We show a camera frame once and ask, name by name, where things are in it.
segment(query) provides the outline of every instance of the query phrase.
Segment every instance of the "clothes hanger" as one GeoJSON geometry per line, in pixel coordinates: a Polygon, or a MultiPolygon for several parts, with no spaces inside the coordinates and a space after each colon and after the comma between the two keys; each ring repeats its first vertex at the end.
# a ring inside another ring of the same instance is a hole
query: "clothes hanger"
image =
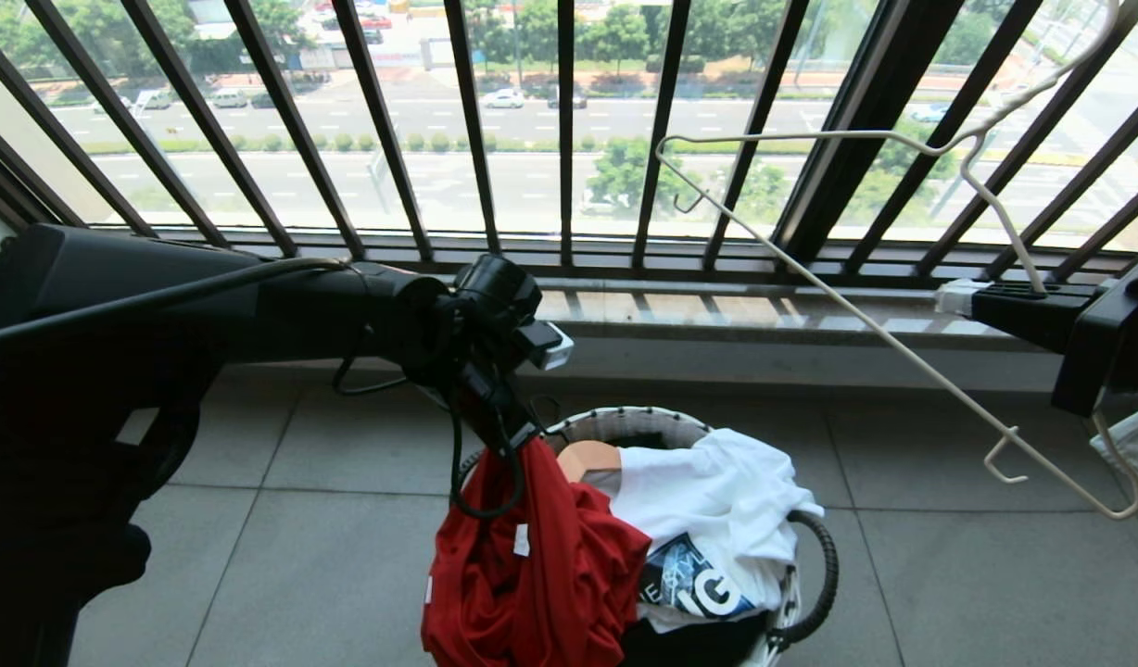
{"type": "Polygon", "coordinates": [[[993,112],[992,115],[983,120],[983,122],[976,123],[976,125],[973,127],[967,127],[966,130],[959,131],[957,135],[955,135],[953,139],[943,143],[942,147],[929,147],[929,145],[922,143],[921,141],[910,139],[908,137],[899,134],[899,132],[894,132],[891,130],[769,132],[769,134],[740,134],[733,137],[706,137],[706,138],[670,134],[661,139],[659,143],[657,143],[654,156],[657,160],[661,162],[661,164],[663,166],[667,166],[667,168],[673,170],[677,176],[683,179],[685,184],[692,187],[692,189],[695,190],[696,193],[699,193],[699,196],[696,196],[696,200],[693,201],[692,204],[688,204],[688,206],[681,206],[678,199],[674,198],[674,201],[671,201],[671,204],[674,204],[677,211],[691,212],[692,208],[699,206],[701,201],[709,201],[710,204],[712,204],[712,206],[716,206],[718,211],[721,212],[723,215],[728,216],[729,220],[734,221],[743,229],[747,229],[747,232],[750,232],[751,237],[754,237],[757,241],[759,241],[764,246],[767,246],[767,249],[772,250],[772,255],[780,258],[781,262],[784,262],[785,265],[789,266],[789,269],[793,270],[795,273],[801,275],[811,285],[815,285],[815,287],[820,288],[820,290],[826,293],[826,295],[830,296],[832,300],[836,302],[836,304],[841,305],[841,307],[844,307],[846,310],[851,312],[853,316],[858,318],[858,320],[865,322],[865,324],[868,326],[869,329],[872,329],[875,334],[879,335],[879,337],[881,337],[884,341],[887,341],[887,345],[890,345],[891,347],[894,347],[896,351],[899,351],[901,355],[907,357],[907,360],[910,361],[910,363],[916,364],[916,367],[920,368],[921,371],[924,371],[937,385],[941,386],[943,389],[947,389],[947,392],[949,392],[953,396],[957,397],[959,402],[963,402],[963,404],[966,405],[968,410],[972,410],[972,412],[976,413],[981,419],[983,419],[983,421],[987,421],[989,426],[996,428],[998,434],[1000,434],[1000,439],[997,442],[996,445],[993,445],[991,451],[989,451],[988,455],[986,455],[984,466],[986,469],[988,469],[990,474],[997,477],[998,480],[1005,483],[1005,485],[1017,485],[1017,483],[1025,481],[1028,478],[1025,475],[1019,475],[1017,477],[1009,477],[1005,472],[1001,472],[1000,469],[997,468],[997,464],[993,463],[993,460],[997,458],[997,455],[999,455],[1001,451],[1004,451],[1011,443],[1013,443],[1017,445],[1019,448],[1024,451],[1032,460],[1034,460],[1036,463],[1042,466],[1042,468],[1047,469],[1047,471],[1050,472],[1054,477],[1059,478],[1059,480],[1064,483],[1064,485],[1067,485],[1069,488],[1075,491],[1075,493],[1079,494],[1080,497],[1085,499],[1086,502],[1089,502],[1091,505],[1094,505],[1096,510],[1100,512],[1100,514],[1107,516],[1108,519],[1121,520],[1121,519],[1128,519],[1130,518],[1130,516],[1137,514],[1138,474],[1136,469],[1132,468],[1132,466],[1129,466],[1127,463],[1123,456],[1121,456],[1121,453],[1116,450],[1114,439],[1112,439],[1112,434],[1108,431],[1107,422],[1105,421],[1104,414],[1099,410],[1099,406],[1097,410],[1095,410],[1094,414],[1091,414],[1090,423],[1096,428],[1097,434],[1100,435],[1100,438],[1106,444],[1108,451],[1112,453],[1112,456],[1114,456],[1116,464],[1121,467],[1121,471],[1123,471],[1125,476],[1129,477],[1129,480],[1132,485],[1133,500],[1129,504],[1129,507],[1124,508],[1124,510],[1111,510],[1111,508],[1099,502],[1099,500],[1095,497],[1091,493],[1089,493],[1089,491],[1086,489],[1085,486],[1079,485],[1078,481],[1073,480],[1072,477],[1062,471],[1058,466],[1052,463],[1052,461],[1048,460],[1046,455],[1042,455],[1042,453],[1037,451],[1034,446],[1031,446],[1030,443],[1026,443],[1025,439],[1022,438],[1022,436],[1019,436],[1017,426],[1006,426],[1005,422],[1003,422],[991,412],[986,410],[983,405],[979,404],[979,402],[976,401],[973,401],[972,396],[968,396],[968,394],[966,394],[963,389],[960,389],[958,386],[951,382],[951,380],[947,379],[947,377],[941,374],[941,372],[938,371],[932,364],[927,363],[927,361],[917,355],[915,351],[913,351],[908,346],[905,346],[904,343],[899,341],[898,338],[894,338],[892,334],[890,334],[890,331],[883,328],[882,324],[879,324],[877,321],[874,321],[874,318],[866,315],[866,313],[863,312],[861,308],[855,306],[851,302],[849,302],[849,299],[847,299],[839,291],[836,291],[835,288],[831,287],[831,285],[827,285],[826,282],[820,280],[815,273],[811,273],[811,271],[807,270],[806,266],[803,266],[800,262],[795,261],[794,257],[792,257],[787,253],[784,253],[784,250],[782,250],[778,246],[772,244],[772,240],[767,239],[767,237],[765,237],[762,232],[757,231],[750,224],[743,222],[734,212],[729,211],[729,208],[726,207],[725,204],[721,204],[712,195],[710,195],[709,191],[704,189],[704,187],[701,187],[699,182],[693,181],[692,178],[690,178],[686,173],[684,173],[684,170],[681,166],[671,164],[671,160],[667,159],[666,155],[666,147],[667,143],[669,143],[669,141],[685,141],[688,143],[718,143],[728,141],[739,141],[739,142],[773,141],[773,140],[785,140],[785,139],[883,139],[883,140],[899,141],[900,143],[904,143],[907,147],[916,149],[916,151],[924,153],[925,156],[939,157],[946,155],[946,153],[950,151],[951,148],[958,147],[965,140],[971,139],[972,148],[968,149],[966,157],[964,157],[964,159],[960,162],[960,176],[964,179],[964,181],[967,182],[968,186],[972,187],[973,190],[975,190],[976,195],[979,195],[984,203],[988,203],[989,206],[993,208],[993,212],[996,212],[997,214],[997,219],[1000,220],[1001,228],[1005,229],[1006,234],[1011,239],[1011,246],[1013,246],[1014,253],[1019,257],[1019,262],[1022,263],[1023,270],[1025,270],[1026,277],[1028,279],[1030,279],[1032,290],[1039,293],[1039,295],[1044,295],[1044,293],[1046,293],[1046,286],[1042,282],[1042,277],[1040,277],[1039,271],[1036,269],[1034,262],[1031,261],[1031,254],[1026,250],[1025,244],[1023,244],[1021,237],[1019,237],[1017,229],[1015,229],[1014,223],[1011,222],[1009,212],[1007,212],[1006,207],[1001,205],[1000,199],[997,198],[997,195],[993,195],[993,192],[990,191],[988,187],[983,184],[983,182],[979,181],[976,176],[973,176],[971,170],[972,163],[973,160],[975,160],[976,156],[980,155],[981,148],[984,146],[986,137],[989,134],[989,131],[992,131],[992,127],[995,127],[997,123],[1003,122],[1003,120],[1006,120],[1012,113],[1014,113],[1014,110],[1017,110],[1019,108],[1025,106],[1028,102],[1032,100],[1032,98],[1038,97],[1040,92],[1044,92],[1044,90],[1054,88],[1055,84],[1059,83],[1062,76],[1072,71],[1072,68],[1077,67],[1077,65],[1083,63],[1086,59],[1089,59],[1091,55],[1094,55],[1095,51],[1099,49],[1099,47],[1104,46],[1104,42],[1107,41],[1108,35],[1111,35],[1112,33],[1112,27],[1115,24],[1116,14],[1119,13],[1120,9],[1120,6],[1119,3],[1116,3],[1116,0],[1104,0],[1104,3],[1106,8],[1104,24],[1102,25],[1100,31],[1097,33],[1097,38],[1094,39],[1094,41],[1091,41],[1090,46],[1087,47],[1085,51],[1081,51],[1081,53],[1079,53],[1070,63],[1062,64],[1054,72],[1049,73],[1049,75],[1046,79],[1039,81],[1038,84],[1032,85],[1032,88],[1028,88],[1026,90],[1023,90],[1023,92],[1015,94],[1013,100],[1011,100],[1008,105],[998,108],[996,112],[993,112]]]}

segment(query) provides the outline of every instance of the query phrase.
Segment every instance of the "hanger hook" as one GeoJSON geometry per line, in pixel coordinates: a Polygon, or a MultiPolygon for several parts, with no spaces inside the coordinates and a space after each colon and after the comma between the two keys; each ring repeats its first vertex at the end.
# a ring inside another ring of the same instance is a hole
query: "hanger hook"
{"type": "Polygon", "coordinates": [[[701,203],[701,199],[704,199],[704,197],[702,195],[696,195],[696,199],[692,204],[688,204],[688,207],[681,207],[681,195],[676,193],[671,195],[671,205],[676,207],[676,211],[682,212],[682,214],[691,214],[692,208],[695,208],[696,204],[701,203]]]}
{"type": "Polygon", "coordinates": [[[993,460],[997,459],[998,453],[1004,451],[1006,448],[1006,445],[1011,444],[1009,436],[1013,434],[1017,434],[1017,426],[1011,426],[1009,434],[1003,434],[1001,439],[997,440],[997,444],[993,445],[993,448],[991,448],[991,451],[989,451],[989,453],[987,453],[986,455],[986,468],[989,469],[989,471],[993,475],[993,477],[997,477],[998,480],[1005,483],[1005,485],[1017,485],[1017,483],[1020,481],[1026,481],[1030,479],[1030,477],[1026,477],[1025,475],[1019,475],[1017,477],[1009,477],[1005,472],[998,470],[997,466],[993,466],[993,460]]]}

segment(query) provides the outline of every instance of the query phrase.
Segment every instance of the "white label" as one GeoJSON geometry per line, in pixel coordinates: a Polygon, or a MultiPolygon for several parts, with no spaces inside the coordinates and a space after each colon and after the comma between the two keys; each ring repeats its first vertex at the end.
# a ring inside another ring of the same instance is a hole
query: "white label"
{"type": "Polygon", "coordinates": [[[516,549],[513,552],[517,555],[531,553],[531,545],[527,543],[527,524],[516,526],[516,549]]]}

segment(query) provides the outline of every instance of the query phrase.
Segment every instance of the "white t-shirt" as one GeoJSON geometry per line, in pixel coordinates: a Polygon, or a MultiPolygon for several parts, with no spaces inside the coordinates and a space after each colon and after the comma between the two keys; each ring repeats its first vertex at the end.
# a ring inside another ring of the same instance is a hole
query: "white t-shirt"
{"type": "Polygon", "coordinates": [[[781,603],[795,560],[791,510],[824,516],[791,458],[729,428],[691,448],[625,447],[611,512],[650,536],[640,617],[658,633],[734,620],[781,603]]]}

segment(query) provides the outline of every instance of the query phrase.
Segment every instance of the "basket handle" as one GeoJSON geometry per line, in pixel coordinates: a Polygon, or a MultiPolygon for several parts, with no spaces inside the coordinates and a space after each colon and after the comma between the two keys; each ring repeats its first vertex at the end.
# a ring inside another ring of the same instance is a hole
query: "basket handle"
{"type": "Polygon", "coordinates": [[[832,602],[836,599],[836,583],[841,579],[841,562],[836,560],[836,545],[832,544],[832,535],[828,535],[824,524],[806,511],[793,510],[787,514],[787,520],[793,524],[802,524],[814,533],[816,540],[820,542],[824,550],[824,586],[811,607],[811,611],[806,617],[798,620],[787,628],[768,629],[767,640],[780,645],[780,650],[787,649],[789,645],[803,641],[811,633],[815,633],[824,619],[832,611],[832,602]]]}

